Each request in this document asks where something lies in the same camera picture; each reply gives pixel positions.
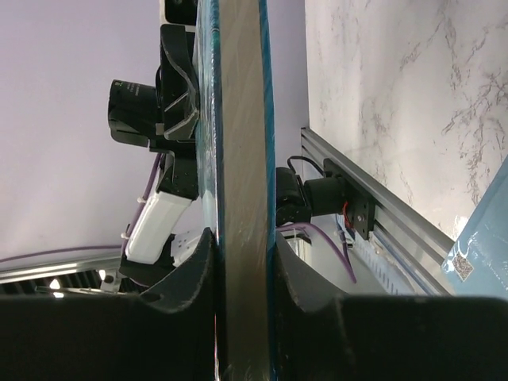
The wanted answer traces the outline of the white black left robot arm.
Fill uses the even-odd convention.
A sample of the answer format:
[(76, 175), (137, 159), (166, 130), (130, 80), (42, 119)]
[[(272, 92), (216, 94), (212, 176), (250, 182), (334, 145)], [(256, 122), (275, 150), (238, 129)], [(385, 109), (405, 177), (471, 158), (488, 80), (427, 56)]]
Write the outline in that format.
[(193, 32), (163, 24), (154, 85), (115, 79), (110, 87), (107, 116), (113, 140), (156, 155), (121, 244), (119, 272), (143, 287), (168, 275), (180, 263), (174, 255), (190, 249), (189, 241), (177, 240), (173, 229), (198, 197), (199, 89), (193, 49)]

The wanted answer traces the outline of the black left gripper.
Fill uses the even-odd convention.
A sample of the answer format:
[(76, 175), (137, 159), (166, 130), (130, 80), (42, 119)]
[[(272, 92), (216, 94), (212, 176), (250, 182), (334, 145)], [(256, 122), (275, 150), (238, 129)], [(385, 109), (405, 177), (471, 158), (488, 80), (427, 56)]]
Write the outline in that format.
[(151, 151), (193, 144), (198, 121), (198, 80), (193, 65), (194, 33), (183, 25), (160, 27), (160, 85), (115, 79), (107, 117), (118, 143)]

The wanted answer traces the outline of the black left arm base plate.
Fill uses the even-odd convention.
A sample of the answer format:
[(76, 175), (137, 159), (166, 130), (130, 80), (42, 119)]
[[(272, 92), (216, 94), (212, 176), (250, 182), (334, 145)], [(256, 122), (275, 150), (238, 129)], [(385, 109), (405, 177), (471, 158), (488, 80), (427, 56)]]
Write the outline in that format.
[[(320, 175), (302, 180), (292, 160), (311, 164)], [(275, 225), (309, 222), (312, 217), (339, 214), (345, 228), (367, 240), (374, 230), (375, 200), (373, 196), (330, 158), (323, 164), (304, 156), (292, 156), (286, 167), (275, 169)]]

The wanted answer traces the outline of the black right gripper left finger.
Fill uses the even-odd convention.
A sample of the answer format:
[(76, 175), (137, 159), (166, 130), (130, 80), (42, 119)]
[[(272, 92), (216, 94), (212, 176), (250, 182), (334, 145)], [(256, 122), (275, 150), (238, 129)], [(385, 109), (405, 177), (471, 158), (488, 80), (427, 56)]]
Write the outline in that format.
[(215, 249), (205, 229), (142, 294), (2, 297), (2, 379), (213, 379)]

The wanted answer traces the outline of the teal underwater book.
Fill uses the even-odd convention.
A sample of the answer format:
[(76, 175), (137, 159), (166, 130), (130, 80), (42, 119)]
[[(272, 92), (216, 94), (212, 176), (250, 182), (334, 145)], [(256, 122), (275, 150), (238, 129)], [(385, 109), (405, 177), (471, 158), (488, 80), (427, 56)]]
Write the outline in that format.
[(275, 113), (265, 1), (201, 1), (198, 177), (214, 234), (217, 377), (272, 380)]

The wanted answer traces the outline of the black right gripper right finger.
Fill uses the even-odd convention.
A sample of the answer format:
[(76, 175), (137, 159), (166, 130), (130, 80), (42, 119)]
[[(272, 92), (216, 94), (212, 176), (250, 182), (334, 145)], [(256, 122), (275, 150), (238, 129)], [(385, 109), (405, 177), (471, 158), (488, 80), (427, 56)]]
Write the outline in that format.
[(507, 304), (496, 298), (351, 296), (276, 239), (281, 380), (504, 380)]

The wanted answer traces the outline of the light blue barcode book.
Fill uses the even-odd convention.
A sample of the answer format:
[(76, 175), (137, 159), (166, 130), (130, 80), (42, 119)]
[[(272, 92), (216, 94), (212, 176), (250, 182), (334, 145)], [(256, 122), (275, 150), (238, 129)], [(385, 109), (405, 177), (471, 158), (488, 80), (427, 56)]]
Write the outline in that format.
[(507, 299), (507, 195), (503, 162), (441, 265), (455, 294)]

